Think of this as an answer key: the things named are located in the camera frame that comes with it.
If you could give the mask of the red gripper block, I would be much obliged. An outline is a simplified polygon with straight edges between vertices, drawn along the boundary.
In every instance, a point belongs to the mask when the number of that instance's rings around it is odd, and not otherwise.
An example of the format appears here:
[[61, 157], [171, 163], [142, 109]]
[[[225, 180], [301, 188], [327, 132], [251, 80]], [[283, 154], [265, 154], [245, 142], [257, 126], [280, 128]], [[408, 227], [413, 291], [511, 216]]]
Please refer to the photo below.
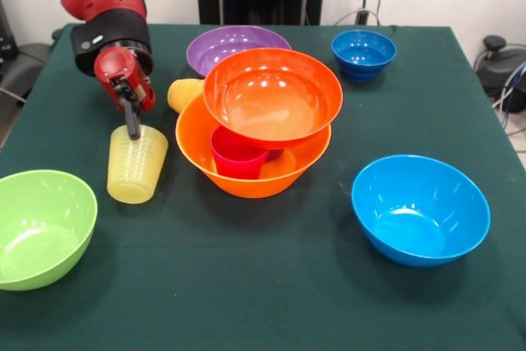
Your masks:
[[122, 46], [104, 48], [96, 57], [95, 77], [120, 111], [124, 110], [127, 134], [141, 137], [139, 112], [155, 105], [150, 73], [153, 58], [148, 51]]

